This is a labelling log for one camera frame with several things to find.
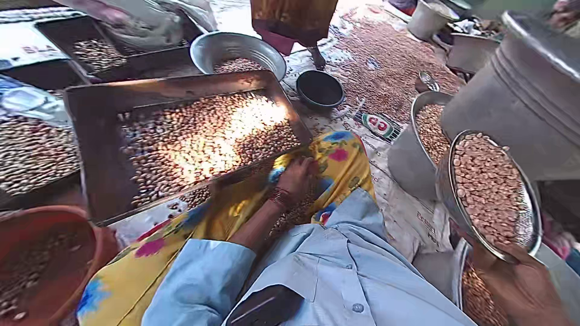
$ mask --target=man's hand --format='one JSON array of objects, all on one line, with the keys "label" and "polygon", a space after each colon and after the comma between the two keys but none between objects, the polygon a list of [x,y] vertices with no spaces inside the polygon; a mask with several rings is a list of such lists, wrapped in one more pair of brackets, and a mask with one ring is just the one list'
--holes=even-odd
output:
[{"label": "man's hand", "polygon": [[517,325],[572,326],[546,267],[518,245],[497,247],[519,262],[504,262],[479,243],[473,244],[474,267],[494,301]]},{"label": "man's hand", "polygon": [[292,202],[300,202],[308,192],[317,165],[311,157],[295,158],[280,176],[277,186],[290,194]]}]

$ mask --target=white bucket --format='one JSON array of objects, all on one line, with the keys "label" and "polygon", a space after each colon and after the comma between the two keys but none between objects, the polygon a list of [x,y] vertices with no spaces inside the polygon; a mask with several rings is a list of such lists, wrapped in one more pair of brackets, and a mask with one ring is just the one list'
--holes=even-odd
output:
[{"label": "white bucket", "polygon": [[447,23],[458,19],[457,13],[439,1],[419,0],[407,29],[418,39],[429,41]]}]

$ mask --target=shirt button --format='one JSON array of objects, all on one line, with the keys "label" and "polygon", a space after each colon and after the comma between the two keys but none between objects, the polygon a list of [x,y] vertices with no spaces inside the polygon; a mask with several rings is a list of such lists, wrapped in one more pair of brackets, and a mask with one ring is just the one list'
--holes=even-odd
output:
[{"label": "shirt button", "polygon": [[362,313],[364,311],[364,306],[360,303],[353,304],[353,311],[356,313]]}]

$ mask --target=black phone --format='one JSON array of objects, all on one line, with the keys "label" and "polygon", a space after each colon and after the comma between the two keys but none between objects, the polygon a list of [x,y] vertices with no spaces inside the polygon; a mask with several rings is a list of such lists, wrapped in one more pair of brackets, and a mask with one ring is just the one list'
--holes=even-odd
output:
[{"label": "black phone", "polygon": [[290,319],[304,298],[284,285],[271,285],[240,303],[226,326],[275,326]]}]

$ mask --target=black bowl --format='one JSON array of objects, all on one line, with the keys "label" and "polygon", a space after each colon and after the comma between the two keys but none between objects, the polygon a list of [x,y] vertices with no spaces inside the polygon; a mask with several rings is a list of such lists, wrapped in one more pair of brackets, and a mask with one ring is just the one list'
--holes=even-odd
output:
[{"label": "black bowl", "polygon": [[345,100],[345,90],[338,79],[322,71],[303,72],[296,80],[296,90],[307,107],[328,110]]}]

